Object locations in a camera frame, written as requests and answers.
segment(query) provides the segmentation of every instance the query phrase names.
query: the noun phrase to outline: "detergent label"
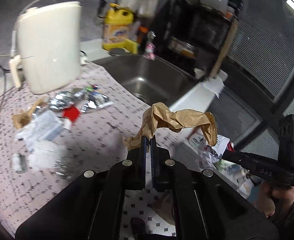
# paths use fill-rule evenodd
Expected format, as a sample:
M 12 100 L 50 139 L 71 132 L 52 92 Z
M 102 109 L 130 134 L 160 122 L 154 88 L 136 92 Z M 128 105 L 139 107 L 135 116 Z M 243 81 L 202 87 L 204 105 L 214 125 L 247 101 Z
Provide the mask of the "detergent label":
M 123 42 L 128 38 L 130 25 L 124 24 L 105 24 L 104 25 L 104 43 L 113 44 Z

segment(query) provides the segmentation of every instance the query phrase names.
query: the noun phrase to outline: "patterned countertop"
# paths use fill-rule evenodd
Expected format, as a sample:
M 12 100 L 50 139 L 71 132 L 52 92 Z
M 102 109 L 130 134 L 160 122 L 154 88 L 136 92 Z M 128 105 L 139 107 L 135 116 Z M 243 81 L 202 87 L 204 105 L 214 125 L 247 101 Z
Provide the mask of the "patterned countertop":
M 114 104 L 80 115 L 71 131 L 63 130 L 55 139 L 54 142 L 67 146 L 68 156 L 73 158 L 70 172 L 74 176 L 87 169 L 96 172 L 108 170 L 125 159 L 127 149 L 122 144 L 122 137 L 138 132 L 143 112 L 149 107 L 124 89 L 103 67 L 94 63 L 85 67 L 82 76 L 67 87 L 84 87 L 89 82 L 100 86 Z M 12 114 L 25 111 L 43 95 L 32 94 L 24 83 L 21 90 L 13 88 L 3 96 L 4 105 L 0 111 L 0 222 L 14 235 L 19 225 L 66 187 L 68 181 L 59 178 L 50 169 L 35 172 L 29 168 L 23 174 L 15 173 L 11 167 L 12 154 L 27 156 L 29 152 L 23 141 L 14 139 L 17 130 L 13 126 Z M 157 143 L 169 150 L 180 137 L 169 129 L 156 131 Z M 132 238 L 128 222 L 134 216 L 145 220 L 150 233 L 175 235 L 175 227 L 147 207 L 158 197 L 159 194 L 152 188 L 141 193 L 126 192 L 120 239 Z

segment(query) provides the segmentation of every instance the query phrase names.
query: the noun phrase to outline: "stainless steel sink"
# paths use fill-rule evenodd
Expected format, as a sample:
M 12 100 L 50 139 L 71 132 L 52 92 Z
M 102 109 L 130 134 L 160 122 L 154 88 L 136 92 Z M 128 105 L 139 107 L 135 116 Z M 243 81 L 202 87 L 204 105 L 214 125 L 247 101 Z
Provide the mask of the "stainless steel sink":
M 129 55 L 94 63 L 105 67 L 124 88 L 150 106 L 157 102 L 170 106 L 197 83 L 193 76 L 159 57 L 149 60 Z

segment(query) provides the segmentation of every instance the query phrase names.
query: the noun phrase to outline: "silver screw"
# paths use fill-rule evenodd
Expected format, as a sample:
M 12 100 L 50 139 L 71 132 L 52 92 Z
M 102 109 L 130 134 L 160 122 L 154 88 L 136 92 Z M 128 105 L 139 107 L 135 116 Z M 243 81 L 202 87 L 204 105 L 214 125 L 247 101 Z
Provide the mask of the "silver screw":
M 203 174 L 206 176 L 206 177 L 211 177 L 211 176 L 213 176 L 213 171 L 212 170 L 209 170 L 209 169 L 205 169 L 204 171 L 203 171 Z
M 128 167 L 128 166 L 131 166 L 133 164 L 133 162 L 131 160 L 124 160 L 123 161 L 123 165 Z
M 93 171 L 90 171 L 90 170 L 84 172 L 84 176 L 86 178 L 91 178 L 94 174 L 95 173 Z
M 168 159 L 165 161 L 165 164 L 167 166 L 174 166 L 175 165 L 175 161 L 174 160 L 171 160 L 171 159 Z

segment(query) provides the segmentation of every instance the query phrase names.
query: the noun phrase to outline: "brown wrapper piece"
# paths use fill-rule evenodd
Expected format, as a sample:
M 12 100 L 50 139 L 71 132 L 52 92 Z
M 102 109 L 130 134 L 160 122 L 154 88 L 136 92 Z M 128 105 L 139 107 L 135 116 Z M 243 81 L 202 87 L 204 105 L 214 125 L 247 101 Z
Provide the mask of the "brown wrapper piece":
M 41 106 L 46 97 L 42 97 L 37 100 L 33 106 L 27 111 L 22 112 L 21 114 L 13 114 L 12 120 L 13 124 L 17 129 L 23 128 L 25 125 L 29 124 L 32 119 L 32 113 L 35 111 L 37 106 Z
M 123 140 L 128 150 L 139 148 L 141 137 L 144 135 L 149 140 L 154 136 L 157 128 L 169 128 L 178 133 L 183 128 L 199 126 L 210 146 L 217 143 L 217 127 L 215 118 L 210 112 L 202 113 L 192 109 L 171 112 L 163 103 L 153 104 L 143 114 L 142 127 L 136 137 Z

